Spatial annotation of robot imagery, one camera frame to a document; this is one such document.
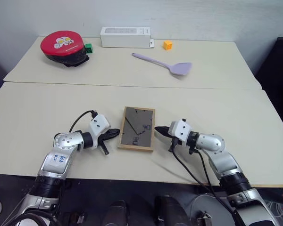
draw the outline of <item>table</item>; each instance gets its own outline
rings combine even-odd
[[[162,48],[102,48],[100,39],[84,38],[92,43],[90,60],[67,68],[46,58],[40,49],[44,37],[38,37],[5,81],[63,83],[84,85],[172,87],[206,89],[261,89],[234,42],[173,40],[171,50]],[[161,66],[131,56],[136,52],[175,64],[192,62],[187,76],[172,76]]]
[[[6,82],[0,89],[0,174],[36,176],[55,134],[94,109],[119,128],[124,106],[156,109],[157,126],[186,118],[194,131],[217,133],[256,186],[283,187],[283,123],[263,90],[171,89]],[[74,129],[86,130],[85,116]],[[175,160],[170,140],[155,134],[154,152],[117,149],[118,138],[78,153],[69,178],[194,183]],[[176,150],[205,182],[197,155]],[[208,166],[212,183],[218,182]]]

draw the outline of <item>white wall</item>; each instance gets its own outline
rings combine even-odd
[[[155,39],[235,41],[255,72],[283,35],[283,0],[0,0],[0,65],[9,72],[38,35],[150,26]]]

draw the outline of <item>wooden frame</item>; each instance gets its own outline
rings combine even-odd
[[[124,145],[124,144],[121,144],[122,136],[123,136],[123,131],[124,131],[124,126],[125,126],[125,119],[126,119],[127,108],[128,108],[128,106],[125,106],[124,115],[123,115],[122,124],[121,124],[121,130],[120,130],[120,133],[119,133],[119,145],[118,145],[118,148],[128,149],[128,150],[135,150],[135,151],[153,152],[153,139],[154,139],[154,127],[155,127],[155,109],[153,109],[153,108],[132,107],[132,108],[134,108],[136,110],[152,111],[151,144],[150,144],[150,147],[144,147],[144,146],[137,146],[137,145]]]

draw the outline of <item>spatula handle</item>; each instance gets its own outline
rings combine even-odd
[[[150,57],[147,57],[147,56],[144,56],[144,55],[141,55],[141,54],[138,54],[138,53],[132,53],[132,56],[134,56],[136,58],[139,58],[139,59],[142,59],[142,60],[146,60],[146,61],[150,61],[150,62],[155,62],[155,63],[161,64],[161,65],[163,65],[163,66],[165,66],[167,68],[169,67],[169,65],[167,65],[167,64],[165,64],[163,62],[160,62],[158,60],[154,60],[154,59],[152,59]]]

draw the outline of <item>white box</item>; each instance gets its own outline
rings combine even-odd
[[[102,47],[153,48],[149,27],[102,27]]]

